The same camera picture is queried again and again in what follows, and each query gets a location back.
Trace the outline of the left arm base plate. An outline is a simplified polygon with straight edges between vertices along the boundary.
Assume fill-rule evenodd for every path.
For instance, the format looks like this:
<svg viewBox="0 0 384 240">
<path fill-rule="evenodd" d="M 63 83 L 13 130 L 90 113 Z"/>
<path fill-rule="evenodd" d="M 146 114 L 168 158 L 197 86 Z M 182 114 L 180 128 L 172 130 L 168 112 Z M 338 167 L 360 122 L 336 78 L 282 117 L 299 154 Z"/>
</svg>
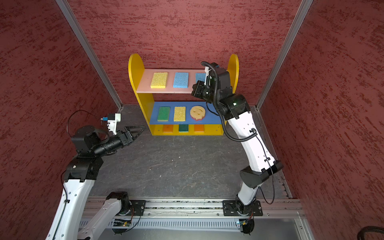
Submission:
<svg viewBox="0 0 384 240">
<path fill-rule="evenodd" d="M 146 203 L 145 200 L 122 201 L 122 207 L 117 216 L 143 216 Z"/>
</svg>

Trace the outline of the round smiley face sponge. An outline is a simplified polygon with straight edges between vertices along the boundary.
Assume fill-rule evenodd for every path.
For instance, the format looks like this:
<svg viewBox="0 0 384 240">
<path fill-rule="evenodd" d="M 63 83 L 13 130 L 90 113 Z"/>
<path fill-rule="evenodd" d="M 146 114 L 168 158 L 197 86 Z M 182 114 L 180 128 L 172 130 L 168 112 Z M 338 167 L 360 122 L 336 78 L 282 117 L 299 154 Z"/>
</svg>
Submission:
<svg viewBox="0 0 384 240">
<path fill-rule="evenodd" d="M 190 110 L 190 116 L 195 121 L 201 121 L 206 116 L 206 110 L 202 106 L 193 106 Z"/>
</svg>

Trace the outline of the dark green sponge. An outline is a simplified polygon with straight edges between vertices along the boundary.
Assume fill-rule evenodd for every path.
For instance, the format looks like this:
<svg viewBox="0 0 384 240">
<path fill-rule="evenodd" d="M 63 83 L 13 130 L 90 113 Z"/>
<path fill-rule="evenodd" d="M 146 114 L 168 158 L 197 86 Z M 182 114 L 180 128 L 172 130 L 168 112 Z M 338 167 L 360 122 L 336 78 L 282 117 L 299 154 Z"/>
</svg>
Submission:
<svg viewBox="0 0 384 240">
<path fill-rule="evenodd" d="M 189 125 L 179 125 L 179 133 L 188 133 Z"/>
</svg>

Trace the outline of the yellow sponge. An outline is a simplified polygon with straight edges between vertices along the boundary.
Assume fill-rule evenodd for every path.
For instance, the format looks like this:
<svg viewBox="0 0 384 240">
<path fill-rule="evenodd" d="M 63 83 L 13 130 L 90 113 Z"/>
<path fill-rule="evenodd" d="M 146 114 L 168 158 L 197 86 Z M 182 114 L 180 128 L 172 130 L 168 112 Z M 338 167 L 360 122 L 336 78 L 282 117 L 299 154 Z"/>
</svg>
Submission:
<svg viewBox="0 0 384 240">
<path fill-rule="evenodd" d="M 185 122 L 186 110 L 187 108 L 185 106 L 176 106 L 174 108 L 174 122 Z"/>
<path fill-rule="evenodd" d="M 168 72 L 155 72 L 150 84 L 151 89 L 165 89 L 167 86 Z"/>
</svg>

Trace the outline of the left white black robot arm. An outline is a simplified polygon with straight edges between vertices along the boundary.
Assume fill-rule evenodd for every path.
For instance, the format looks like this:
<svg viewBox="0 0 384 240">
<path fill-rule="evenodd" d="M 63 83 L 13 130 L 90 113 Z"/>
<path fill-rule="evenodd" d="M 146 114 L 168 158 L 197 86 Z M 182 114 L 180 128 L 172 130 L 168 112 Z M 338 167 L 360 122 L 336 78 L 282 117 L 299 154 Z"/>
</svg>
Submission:
<svg viewBox="0 0 384 240">
<path fill-rule="evenodd" d="M 93 126 L 84 126 L 71 137 L 77 155 L 67 165 L 61 177 L 63 192 L 48 232 L 48 240 L 97 240 L 116 216 L 133 220 L 135 208 L 127 192 L 110 193 L 101 209 L 82 229 L 80 223 L 85 205 L 94 186 L 104 156 L 132 144 L 145 130 L 145 126 L 125 127 L 110 136 Z"/>
</svg>

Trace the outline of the light blue sponge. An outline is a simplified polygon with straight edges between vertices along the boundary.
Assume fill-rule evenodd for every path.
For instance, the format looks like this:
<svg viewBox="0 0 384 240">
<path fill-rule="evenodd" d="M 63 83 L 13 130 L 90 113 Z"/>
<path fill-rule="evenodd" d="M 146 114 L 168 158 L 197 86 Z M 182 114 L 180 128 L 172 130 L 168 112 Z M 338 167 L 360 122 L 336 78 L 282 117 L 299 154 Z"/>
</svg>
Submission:
<svg viewBox="0 0 384 240">
<path fill-rule="evenodd" d="M 176 72 L 174 77 L 173 88 L 187 89 L 189 84 L 189 73 Z"/>
<path fill-rule="evenodd" d="M 196 83 L 201 81 L 205 84 L 206 82 L 206 73 L 196 73 L 195 74 Z"/>
</svg>

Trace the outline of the bright green sponge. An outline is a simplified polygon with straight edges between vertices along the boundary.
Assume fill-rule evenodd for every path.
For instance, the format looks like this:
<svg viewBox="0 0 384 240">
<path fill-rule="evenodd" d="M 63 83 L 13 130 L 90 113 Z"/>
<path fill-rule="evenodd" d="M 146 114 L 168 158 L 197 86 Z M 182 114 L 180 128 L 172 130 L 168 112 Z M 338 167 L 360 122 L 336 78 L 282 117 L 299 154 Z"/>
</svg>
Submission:
<svg viewBox="0 0 384 240">
<path fill-rule="evenodd" d="M 159 107 L 157 121 L 158 122 L 168 122 L 169 116 L 170 116 L 170 111 L 171 111 L 170 107 Z"/>
</svg>

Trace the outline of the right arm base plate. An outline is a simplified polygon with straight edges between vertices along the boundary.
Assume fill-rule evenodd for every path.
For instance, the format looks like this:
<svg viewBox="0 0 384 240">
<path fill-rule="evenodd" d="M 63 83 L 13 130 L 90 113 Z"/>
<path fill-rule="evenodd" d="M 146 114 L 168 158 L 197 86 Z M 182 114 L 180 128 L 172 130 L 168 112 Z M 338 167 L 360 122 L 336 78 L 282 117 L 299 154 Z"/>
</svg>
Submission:
<svg viewBox="0 0 384 240">
<path fill-rule="evenodd" d="M 263 210 L 260 201 L 253 200 L 249 205 L 243 205 L 241 201 L 237 200 L 224 200 L 223 213 L 226 217 L 240 216 L 240 217 L 261 217 Z"/>
</svg>

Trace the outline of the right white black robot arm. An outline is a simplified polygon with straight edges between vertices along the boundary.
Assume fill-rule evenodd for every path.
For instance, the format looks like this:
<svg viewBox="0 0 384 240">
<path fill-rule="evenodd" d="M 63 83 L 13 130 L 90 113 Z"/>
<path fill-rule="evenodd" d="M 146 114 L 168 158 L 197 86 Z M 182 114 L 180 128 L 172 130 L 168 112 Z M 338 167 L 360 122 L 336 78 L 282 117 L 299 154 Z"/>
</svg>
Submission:
<svg viewBox="0 0 384 240">
<path fill-rule="evenodd" d="M 236 210 L 245 216 L 252 210 L 258 189 L 272 179 L 283 164 L 272 156 L 259 136 L 246 98 L 233 92 L 230 73 L 207 62 L 202 65 L 206 79 L 193 85 L 192 96 L 213 105 L 224 134 L 231 141 L 242 144 L 249 161 L 240 172 L 243 183 L 236 196 Z"/>
</svg>

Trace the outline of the tan orange-backed sponge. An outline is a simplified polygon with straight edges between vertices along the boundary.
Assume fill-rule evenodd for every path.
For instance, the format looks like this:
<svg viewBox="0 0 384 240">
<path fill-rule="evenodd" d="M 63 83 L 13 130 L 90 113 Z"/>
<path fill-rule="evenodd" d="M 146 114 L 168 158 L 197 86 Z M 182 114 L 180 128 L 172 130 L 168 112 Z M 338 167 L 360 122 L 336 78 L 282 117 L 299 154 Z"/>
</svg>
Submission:
<svg viewBox="0 0 384 240">
<path fill-rule="evenodd" d="M 173 133 L 174 125 L 163 125 L 163 133 Z"/>
</svg>

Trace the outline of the orange sponge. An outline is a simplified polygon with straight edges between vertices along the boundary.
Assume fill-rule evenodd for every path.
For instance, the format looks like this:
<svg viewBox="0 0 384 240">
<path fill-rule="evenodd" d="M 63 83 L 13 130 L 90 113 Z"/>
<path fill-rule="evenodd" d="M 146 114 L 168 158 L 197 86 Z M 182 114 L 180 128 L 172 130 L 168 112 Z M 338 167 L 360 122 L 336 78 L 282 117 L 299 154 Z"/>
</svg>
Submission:
<svg viewBox="0 0 384 240">
<path fill-rule="evenodd" d="M 194 125 L 194 132 L 195 133 L 204 133 L 205 132 L 205 126 L 204 125 Z"/>
</svg>

